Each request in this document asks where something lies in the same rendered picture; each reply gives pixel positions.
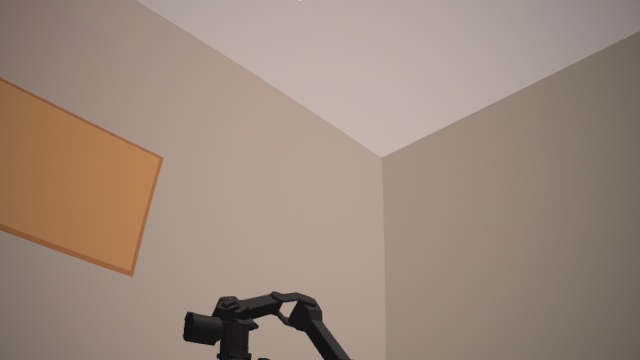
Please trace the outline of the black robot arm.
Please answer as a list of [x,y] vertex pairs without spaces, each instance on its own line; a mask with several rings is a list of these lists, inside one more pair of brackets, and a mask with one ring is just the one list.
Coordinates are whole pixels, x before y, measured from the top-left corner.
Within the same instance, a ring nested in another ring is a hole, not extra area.
[[[289,318],[284,317],[279,308],[283,302],[298,301]],[[254,319],[274,315],[285,326],[304,331],[310,337],[324,360],[353,360],[331,335],[322,320],[322,310],[311,297],[298,292],[281,294],[271,292],[251,299],[239,300],[235,296],[225,296],[218,300],[211,316],[188,311],[185,317],[183,337],[192,343],[220,347],[244,347],[249,349],[249,331],[258,329]]]

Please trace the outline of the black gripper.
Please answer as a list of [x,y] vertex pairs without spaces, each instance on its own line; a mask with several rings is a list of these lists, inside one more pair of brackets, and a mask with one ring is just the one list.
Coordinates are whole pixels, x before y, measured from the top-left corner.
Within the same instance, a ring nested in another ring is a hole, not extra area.
[[220,353],[217,353],[216,358],[219,360],[227,360],[228,355],[234,356],[236,359],[244,360],[245,358],[251,358],[252,353],[248,353],[249,349],[244,347],[220,347]]

